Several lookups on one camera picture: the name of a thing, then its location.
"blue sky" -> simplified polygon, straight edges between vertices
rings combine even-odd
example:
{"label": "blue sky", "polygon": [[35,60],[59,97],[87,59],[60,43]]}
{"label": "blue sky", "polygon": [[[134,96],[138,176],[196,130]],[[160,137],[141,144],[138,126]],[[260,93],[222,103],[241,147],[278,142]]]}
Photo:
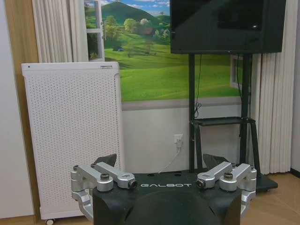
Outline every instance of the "blue sky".
{"label": "blue sky", "polygon": [[[106,5],[114,1],[115,0],[101,0],[101,3],[102,5]],[[142,9],[154,16],[160,15],[160,12],[164,12],[165,15],[170,14],[169,0],[120,0],[120,2]]]}

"tv stand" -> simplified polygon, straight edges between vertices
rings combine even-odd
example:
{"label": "tv stand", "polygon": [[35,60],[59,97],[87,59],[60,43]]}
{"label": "tv stand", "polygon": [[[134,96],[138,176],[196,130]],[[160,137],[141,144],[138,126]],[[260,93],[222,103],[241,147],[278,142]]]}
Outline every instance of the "tv stand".
{"label": "tv stand", "polygon": [[198,171],[203,169],[201,127],[240,124],[240,163],[246,162],[248,124],[251,127],[254,166],[257,170],[256,191],[277,188],[278,184],[261,174],[255,120],[248,117],[249,87],[252,70],[252,54],[243,56],[243,84],[241,117],[195,118],[195,54],[189,54],[189,172],[195,171],[195,143]]}

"white wall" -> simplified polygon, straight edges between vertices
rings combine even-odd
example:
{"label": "white wall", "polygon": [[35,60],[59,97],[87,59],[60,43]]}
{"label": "white wall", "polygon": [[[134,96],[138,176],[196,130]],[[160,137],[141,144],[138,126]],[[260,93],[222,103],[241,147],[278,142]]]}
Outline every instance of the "white wall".
{"label": "white wall", "polygon": [[292,125],[292,169],[300,172],[300,4],[298,8]]}
{"label": "white wall", "polygon": [[[202,118],[240,116],[240,105],[206,106]],[[123,112],[126,169],[132,173],[155,173],[167,165],[177,149],[174,135],[183,134],[181,153],[166,171],[188,169],[188,108]],[[239,126],[202,128],[202,152],[239,158]]]}
{"label": "white wall", "polygon": [[32,215],[4,2],[0,0],[0,218]]}

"wooden floor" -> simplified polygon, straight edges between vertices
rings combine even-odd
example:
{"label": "wooden floor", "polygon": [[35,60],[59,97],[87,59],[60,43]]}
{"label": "wooden floor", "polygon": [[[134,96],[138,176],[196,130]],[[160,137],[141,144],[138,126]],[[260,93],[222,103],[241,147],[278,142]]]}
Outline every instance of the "wooden floor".
{"label": "wooden floor", "polygon": [[[242,225],[300,225],[300,179],[293,175],[276,174],[278,189],[258,194],[242,220]],[[61,219],[55,225],[91,225],[83,217]],[[32,217],[0,219],[0,225],[33,225]]]}

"perforated panel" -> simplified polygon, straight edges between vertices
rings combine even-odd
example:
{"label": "perforated panel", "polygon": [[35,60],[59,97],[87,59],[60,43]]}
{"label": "perforated panel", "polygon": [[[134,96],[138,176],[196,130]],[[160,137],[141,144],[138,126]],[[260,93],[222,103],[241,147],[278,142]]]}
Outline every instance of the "perforated panel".
{"label": "perforated panel", "polygon": [[118,65],[23,64],[23,74],[43,218],[78,210],[71,198],[74,165],[117,153],[123,169]]}

